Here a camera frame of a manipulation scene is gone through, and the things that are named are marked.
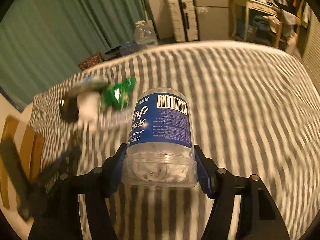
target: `green curtain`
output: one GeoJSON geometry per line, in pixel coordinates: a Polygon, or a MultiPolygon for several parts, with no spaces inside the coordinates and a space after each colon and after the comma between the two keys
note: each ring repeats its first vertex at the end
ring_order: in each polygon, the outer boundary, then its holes
{"type": "Polygon", "coordinates": [[[15,0],[0,22],[0,80],[28,104],[78,64],[132,41],[140,0],[15,0]]]}

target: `blue gripper pad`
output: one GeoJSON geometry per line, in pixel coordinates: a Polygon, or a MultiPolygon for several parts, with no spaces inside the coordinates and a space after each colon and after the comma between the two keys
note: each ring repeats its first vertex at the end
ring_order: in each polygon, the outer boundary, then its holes
{"type": "Polygon", "coordinates": [[[213,199],[217,187],[216,171],[218,170],[218,167],[213,159],[204,156],[199,145],[195,145],[195,157],[197,162],[198,181],[202,192],[205,193],[208,198],[213,199]]]}
{"type": "Polygon", "coordinates": [[[213,192],[211,189],[211,178],[207,173],[204,167],[204,164],[202,163],[197,151],[195,151],[195,154],[196,154],[196,162],[197,162],[198,182],[200,184],[202,192],[207,196],[212,195],[213,192]]]}
{"type": "Polygon", "coordinates": [[[127,151],[127,145],[121,144],[116,154],[112,157],[114,158],[114,168],[110,175],[110,186],[108,193],[111,195],[116,193],[121,182],[122,164],[127,151]]]}

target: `gray and white striped sheet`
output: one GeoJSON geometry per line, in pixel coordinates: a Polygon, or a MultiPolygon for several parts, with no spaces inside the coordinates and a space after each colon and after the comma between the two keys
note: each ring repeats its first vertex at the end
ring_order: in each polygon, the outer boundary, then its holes
{"type": "MultiPolygon", "coordinates": [[[[183,93],[194,140],[234,175],[258,174],[275,200],[291,239],[319,210],[320,97],[303,66],[284,52],[234,42],[158,47],[76,74],[34,98],[30,125],[44,135],[42,166],[66,149],[74,125],[61,121],[59,101],[88,76],[121,82],[135,77],[132,105],[156,87],[183,93]]],[[[85,174],[127,142],[130,126],[86,133],[78,174],[85,174]]],[[[192,189],[145,189],[121,184],[106,200],[119,239],[200,239],[213,200],[192,189]]],[[[85,240],[91,240],[84,196],[79,200],[85,240]]],[[[236,198],[229,239],[239,214],[236,198]]]]}

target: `green packet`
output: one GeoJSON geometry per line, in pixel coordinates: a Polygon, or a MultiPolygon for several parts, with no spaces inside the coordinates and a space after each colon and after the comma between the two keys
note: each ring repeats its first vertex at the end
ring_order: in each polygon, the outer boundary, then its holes
{"type": "Polygon", "coordinates": [[[136,84],[135,78],[129,78],[120,84],[108,85],[102,92],[102,103],[108,107],[124,109],[129,104],[129,95],[136,84]]]}

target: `mini fridge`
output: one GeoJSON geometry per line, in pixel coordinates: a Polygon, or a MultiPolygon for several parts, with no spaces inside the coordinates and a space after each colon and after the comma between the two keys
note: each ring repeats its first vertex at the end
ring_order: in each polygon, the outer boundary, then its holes
{"type": "Polygon", "coordinates": [[[229,2],[228,0],[193,0],[199,40],[229,39],[229,2]]]}

